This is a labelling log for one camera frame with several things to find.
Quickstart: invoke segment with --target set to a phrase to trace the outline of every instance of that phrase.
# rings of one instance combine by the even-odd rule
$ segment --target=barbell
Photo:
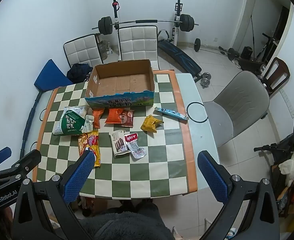
[[[201,42],[200,42],[200,39],[199,38],[195,39],[195,42],[194,43],[191,43],[191,44],[194,45],[194,50],[196,52],[199,51],[200,46],[203,46],[203,47],[206,47],[206,48],[210,48],[210,49],[214,49],[213,47],[206,46],[206,45],[201,45],[200,43]],[[214,50],[219,51],[223,55],[227,54],[228,59],[230,61],[232,61],[234,58],[238,58],[239,57],[239,52],[238,51],[235,51],[233,48],[229,48],[228,50],[225,50],[222,47],[218,47],[218,49],[214,49]]]
[[[180,21],[165,21],[165,20],[136,20],[128,22],[112,23],[111,17],[103,17],[98,21],[98,27],[92,28],[92,30],[99,29],[99,32],[103,35],[111,34],[113,31],[113,25],[126,24],[126,23],[157,23],[157,22],[173,22],[179,23],[179,28],[182,32],[190,32],[194,29],[196,24],[194,18],[188,14],[181,14]]]

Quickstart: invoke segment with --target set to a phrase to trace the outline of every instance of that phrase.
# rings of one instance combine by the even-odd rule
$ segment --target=black bag
[[[72,68],[67,72],[67,78],[74,83],[85,82],[87,76],[92,72],[93,68],[88,64],[76,63],[72,65]]]

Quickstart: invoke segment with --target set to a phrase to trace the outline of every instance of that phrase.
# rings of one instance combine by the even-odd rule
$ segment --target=blue gripper pad
[[[65,184],[63,199],[66,203],[73,202],[77,199],[80,190],[85,184],[92,168],[95,164],[95,155],[90,152],[83,159],[82,163],[77,167],[71,175],[68,182]]]
[[[0,150],[0,163],[4,162],[11,156],[11,150],[9,147],[5,147]]]
[[[197,163],[216,200],[226,204],[232,187],[228,171],[218,165],[207,151],[198,154]]]

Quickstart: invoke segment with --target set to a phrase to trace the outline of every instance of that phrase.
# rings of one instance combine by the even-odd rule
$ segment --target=white wall
[[[113,0],[88,0],[92,12],[92,27],[105,16],[113,17]],[[177,0],[117,0],[120,4],[120,20],[158,19],[173,20]],[[181,0],[183,13],[190,14],[195,23],[194,30],[179,33],[178,41],[194,42],[200,38],[202,44],[228,48],[235,33],[244,0]],[[172,23],[158,23],[158,29],[172,30]],[[116,44],[116,32],[104,37]]]
[[[255,0],[252,12],[254,36],[255,36],[255,56],[262,50],[268,39],[262,35],[266,33],[272,36],[277,27],[282,5],[274,0]],[[239,53],[245,46],[253,48],[253,30],[251,21],[248,23],[247,31],[240,45]]]
[[[289,68],[290,78],[283,89],[286,92],[289,101],[294,108],[294,14],[290,23],[287,36],[278,55],[276,56],[285,61]],[[274,96],[271,98],[269,110],[275,121],[280,139],[283,139],[287,135],[292,133],[294,119],[292,119],[289,110],[285,104],[285,101],[283,100],[279,92],[275,93]]]
[[[69,69],[63,44],[91,32],[86,0],[2,0],[0,2],[0,149],[19,159],[26,121],[38,94],[34,82],[49,59]]]

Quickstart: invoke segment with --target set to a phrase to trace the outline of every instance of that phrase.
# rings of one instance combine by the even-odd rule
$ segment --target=black weight plate
[[[101,34],[106,35],[106,28],[105,28],[105,17],[102,17],[98,21],[98,30]]]
[[[197,52],[200,49],[200,39],[195,39],[194,50]]]
[[[105,35],[112,33],[112,20],[110,16],[105,17],[105,29],[106,29]]]
[[[228,59],[232,61],[236,57],[236,51],[233,48],[228,49]]]
[[[187,32],[189,27],[189,17],[186,14],[180,15],[180,21],[179,28],[182,32]]]
[[[192,31],[194,29],[195,21],[194,21],[194,18],[191,17],[190,15],[188,15],[188,19],[189,19],[189,27],[188,27],[187,32],[190,32],[190,31]]]

